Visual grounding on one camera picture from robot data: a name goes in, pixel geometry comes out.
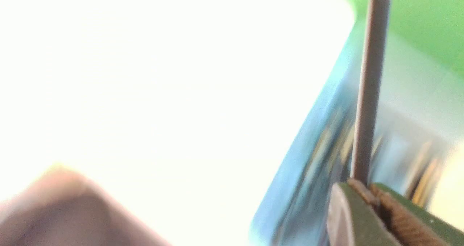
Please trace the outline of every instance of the metal rod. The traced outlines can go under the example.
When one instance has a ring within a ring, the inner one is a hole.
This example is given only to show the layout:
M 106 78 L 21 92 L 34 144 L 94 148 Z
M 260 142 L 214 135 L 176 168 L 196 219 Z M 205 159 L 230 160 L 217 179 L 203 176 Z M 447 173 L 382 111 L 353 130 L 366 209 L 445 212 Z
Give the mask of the metal rod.
M 369 0 L 353 142 L 351 177 L 368 182 L 390 0 Z

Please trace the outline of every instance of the green wall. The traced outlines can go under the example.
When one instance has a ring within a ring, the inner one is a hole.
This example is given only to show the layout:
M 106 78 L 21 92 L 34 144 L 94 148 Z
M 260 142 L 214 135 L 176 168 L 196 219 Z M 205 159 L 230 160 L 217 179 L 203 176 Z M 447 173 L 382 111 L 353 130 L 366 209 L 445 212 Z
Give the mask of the green wall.
M 368 0 L 348 0 L 357 19 Z M 392 0 L 390 30 L 464 77 L 464 0 Z

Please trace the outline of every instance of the gray rod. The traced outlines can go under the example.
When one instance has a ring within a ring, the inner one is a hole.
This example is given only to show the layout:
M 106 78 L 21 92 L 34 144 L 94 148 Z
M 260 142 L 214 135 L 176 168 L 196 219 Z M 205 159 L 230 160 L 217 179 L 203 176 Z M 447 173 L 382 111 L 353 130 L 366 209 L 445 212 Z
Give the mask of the gray rod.
M 376 125 L 389 9 L 390 0 L 369 0 L 351 163 L 351 177 L 365 185 Z

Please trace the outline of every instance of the white wall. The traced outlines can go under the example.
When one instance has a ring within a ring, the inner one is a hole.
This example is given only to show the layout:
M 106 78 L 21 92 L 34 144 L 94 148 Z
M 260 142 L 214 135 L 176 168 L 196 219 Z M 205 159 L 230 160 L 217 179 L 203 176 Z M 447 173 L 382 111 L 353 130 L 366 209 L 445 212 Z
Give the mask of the white wall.
M 0 195 L 54 162 L 173 244 L 245 243 L 343 0 L 0 0 Z

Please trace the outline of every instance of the blurry background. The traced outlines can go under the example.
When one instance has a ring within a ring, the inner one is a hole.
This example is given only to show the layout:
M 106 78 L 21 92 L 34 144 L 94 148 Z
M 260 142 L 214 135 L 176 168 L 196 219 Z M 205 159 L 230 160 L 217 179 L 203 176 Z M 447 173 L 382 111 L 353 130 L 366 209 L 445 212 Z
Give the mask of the blurry background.
M 327 113 L 349 140 L 366 3 L 0 0 L 1 200 L 58 162 L 176 246 L 260 237 L 253 216 L 327 82 L 343 81 Z M 429 173 L 423 206 L 463 229 L 461 6 L 393 0 L 376 140 L 396 164 L 372 178 L 408 193 Z
M 61 162 L 176 246 L 243 245 L 346 0 L 0 0 L 0 197 Z

